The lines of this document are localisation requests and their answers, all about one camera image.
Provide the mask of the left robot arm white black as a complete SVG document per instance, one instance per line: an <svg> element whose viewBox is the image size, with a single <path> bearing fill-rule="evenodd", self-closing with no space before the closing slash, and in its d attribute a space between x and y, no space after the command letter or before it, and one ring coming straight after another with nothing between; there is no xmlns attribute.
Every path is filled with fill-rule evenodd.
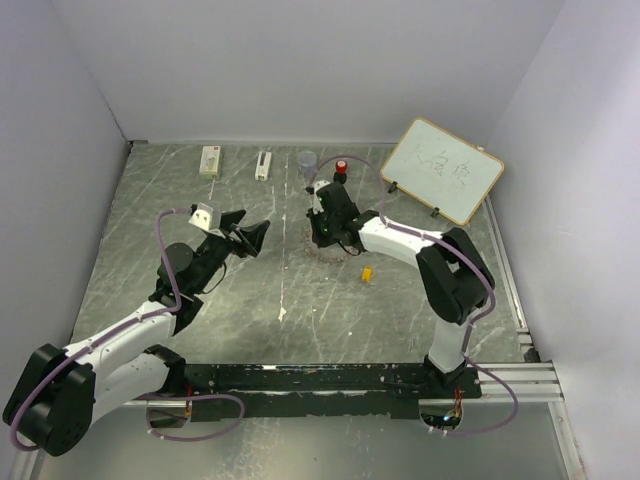
<svg viewBox="0 0 640 480"><path fill-rule="evenodd" d="M161 343L195 319L200 295L228 256L259 255L270 223L243 227L245 214L222 213L196 249L161 244L155 289L124 319L85 340L45 344L31 354L2 414L17 450L60 456L129 400L184 392L186 362Z"/></svg>

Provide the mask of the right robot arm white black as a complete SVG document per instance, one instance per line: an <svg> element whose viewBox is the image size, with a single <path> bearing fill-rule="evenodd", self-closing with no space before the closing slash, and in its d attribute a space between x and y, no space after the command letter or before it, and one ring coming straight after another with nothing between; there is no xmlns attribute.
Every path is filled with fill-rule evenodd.
<svg viewBox="0 0 640 480"><path fill-rule="evenodd" d="M375 210L361 212L343 184L321 180L306 191L312 241L350 254L376 253L417 269L437 315L425 357L426 390L443 398L455 390L469 363L471 330L495 307L495 280L469 235L456 227L431 232L394 222Z"/></svg>

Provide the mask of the yellow tagged key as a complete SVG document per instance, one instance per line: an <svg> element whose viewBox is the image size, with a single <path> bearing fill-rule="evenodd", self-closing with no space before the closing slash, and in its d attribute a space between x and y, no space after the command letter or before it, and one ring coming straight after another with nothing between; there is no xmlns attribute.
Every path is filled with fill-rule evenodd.
<svg viewBox="0 0 640 480"><path fill-rule="evenodd" d="M372 281L373 275L373 268L371 266L365 266L362 270L361 281L368 284Z"/></svg>

